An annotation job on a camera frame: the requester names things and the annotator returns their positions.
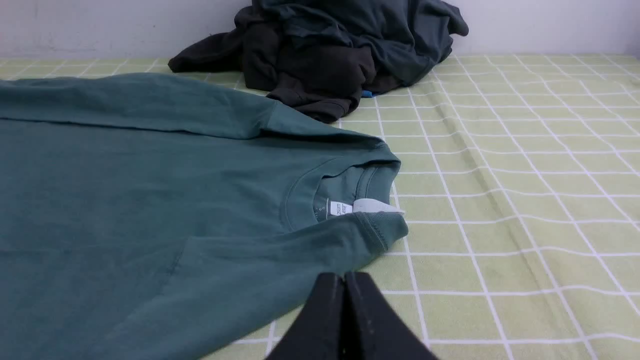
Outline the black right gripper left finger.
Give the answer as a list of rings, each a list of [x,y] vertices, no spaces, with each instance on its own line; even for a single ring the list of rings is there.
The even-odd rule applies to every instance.
[[[300,313],[266,357],[268,360],[339,360],[345,285],[321,273]]]

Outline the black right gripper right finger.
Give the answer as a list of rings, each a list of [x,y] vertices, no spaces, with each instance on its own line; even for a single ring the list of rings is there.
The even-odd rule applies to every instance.
[[[370,274],[345,274],[346,360],[436,360],[379,290]]]

